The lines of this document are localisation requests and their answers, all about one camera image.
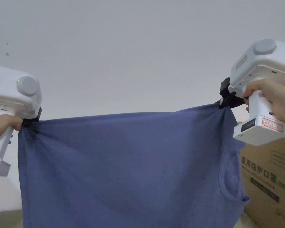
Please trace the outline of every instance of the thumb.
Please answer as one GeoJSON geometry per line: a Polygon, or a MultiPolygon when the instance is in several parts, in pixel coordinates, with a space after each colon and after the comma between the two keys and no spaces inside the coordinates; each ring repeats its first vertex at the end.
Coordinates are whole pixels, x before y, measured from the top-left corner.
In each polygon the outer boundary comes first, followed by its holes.
{"type": "Polygon", "coordinates": [[[243,97],[250,97],[254,91],[261,90],[264,81],[258,80],[249,83],[246,87],[245,92],[243,93],[243,97]]]}
{"type": "Polygon", "coordinates": [[[6,115],[6,118],[9,126],[12,126],[17,131],[21,129],[23,120],[20,117],[15,115],[6,115]]]}

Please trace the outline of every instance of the red-bordered label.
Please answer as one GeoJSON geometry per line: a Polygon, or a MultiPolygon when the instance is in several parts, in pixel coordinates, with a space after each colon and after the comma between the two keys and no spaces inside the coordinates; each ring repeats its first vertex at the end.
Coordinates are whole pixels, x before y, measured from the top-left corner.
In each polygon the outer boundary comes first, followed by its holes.
{"type": "Polygon", "coordinates": [[[279,132],[283,132],[284,131],[284,127],[282,124],[271,121],[269,119],[263,118],[263,125],[265,127],[269,127],[273,130],[279,131],[279,132]]]}

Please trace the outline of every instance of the finger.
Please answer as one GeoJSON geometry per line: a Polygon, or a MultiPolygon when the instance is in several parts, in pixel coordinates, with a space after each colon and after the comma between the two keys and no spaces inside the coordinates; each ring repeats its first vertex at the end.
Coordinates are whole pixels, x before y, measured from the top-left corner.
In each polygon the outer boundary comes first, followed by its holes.
{"type": "Polygon", "coordinates": [[[245,92],[243,93],[243,97],[250,97],[252,93],[256,90],[261,90],[264,80],[254,81],[249,83],[246,87],[245,92]]]}
{"type": "Polygon", "coordinates": [[[1,115],[0,117],[7,121],[8,126],[12,126],[17,131],[21,129],[23,120],[20,117],[14,115],[1,115]]]}
{"type": "Polygon", "coordinates": [[[285,107],[280,105],[280,104],[277,104],[277,103],[274,103],[272,105],[272,112],[273,112],[273,115],[279,120],[279,121],[282,121],[282,122],[285,122],[285,119],[284,119],[284,111],[285,107]]]}
{"type": "Polygon", "coordinates": [[[266,96],[264,95],[264,93],[259,93],[259,97],[265,97],[266,98],[266,96]]]}

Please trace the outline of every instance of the cardboard box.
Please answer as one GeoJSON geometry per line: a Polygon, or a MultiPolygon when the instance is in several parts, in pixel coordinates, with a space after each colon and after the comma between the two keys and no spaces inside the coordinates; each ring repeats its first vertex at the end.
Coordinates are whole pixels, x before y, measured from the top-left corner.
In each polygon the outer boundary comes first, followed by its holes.
{"type": "Polygon", "coordinates": [[[245,212],[260,228],[285,228],[285,139],[241,151],[245,212]]]}

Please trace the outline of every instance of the hand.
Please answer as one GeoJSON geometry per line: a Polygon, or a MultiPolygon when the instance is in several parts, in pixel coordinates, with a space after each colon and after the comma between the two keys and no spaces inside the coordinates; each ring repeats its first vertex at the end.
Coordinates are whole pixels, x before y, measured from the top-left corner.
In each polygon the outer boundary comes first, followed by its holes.
{"type": "Polygon", "coordinates": [[[285,86],[269,79],[258,80],[247,85],[243,96],[249,97],[256,90],[261,90],[262,96],[272,102],[273,114],[285,122],[285,86]]]}
{"type": "Polygon", "coordinates": [[[12,126],[15,130],[19,131],[21,129],[22,121],[23,120],[18,116],[0,115],[0,136],[9,126],[12,126]]]}

